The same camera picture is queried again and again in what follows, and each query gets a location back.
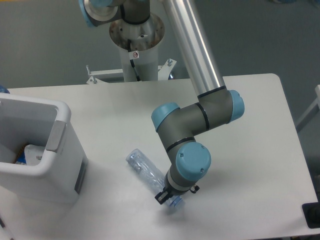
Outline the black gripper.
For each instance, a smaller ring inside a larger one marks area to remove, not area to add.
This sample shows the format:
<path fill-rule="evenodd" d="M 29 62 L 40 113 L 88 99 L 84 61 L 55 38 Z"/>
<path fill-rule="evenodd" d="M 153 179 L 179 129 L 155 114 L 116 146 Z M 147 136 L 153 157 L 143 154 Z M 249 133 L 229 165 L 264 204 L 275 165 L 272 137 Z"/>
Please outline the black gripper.
<path fill-rule="evenodd" d="M 165 203 L 173 196 L 184 195 L 186 192 L 190 191 L 193 194 L 196 194 L 200 187 L 196 184 L 192 186 L 179 186 L 174 188 L 173 186 L 165 186 L 163 191 L 159 192 L 154 198 L 159 204 Z"/>

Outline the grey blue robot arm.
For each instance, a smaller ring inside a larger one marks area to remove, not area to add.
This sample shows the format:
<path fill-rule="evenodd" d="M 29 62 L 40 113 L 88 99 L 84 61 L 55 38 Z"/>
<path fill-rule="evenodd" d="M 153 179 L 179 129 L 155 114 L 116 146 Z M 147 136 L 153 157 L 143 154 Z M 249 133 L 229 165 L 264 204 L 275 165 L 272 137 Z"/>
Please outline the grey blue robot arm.
<path fill-rule="evenodd" d="M 210 165 L 209 150 L 195 136 L 239 119 L 245 111 L 240 94 L 226 88 L 207 46 L 199 15 L 192 0 L 165 0 L 164 10 L 178 41 L 198 101 L 186 107 L 166 103 L 157 107 L 151 119 L 171 162 L 164 187 L 155 196 L 163 204 L 173 196 L 196 193 L 197 181 Z M 81 0 L 86 24 L 110 24 L 113 42 L 124 51 L 126 81 L 144 81 L 147 71 L 157 71 L 143 53 L 149 53 L 163 39 L 162 21 L 150 10 L 148 0 Z"/>

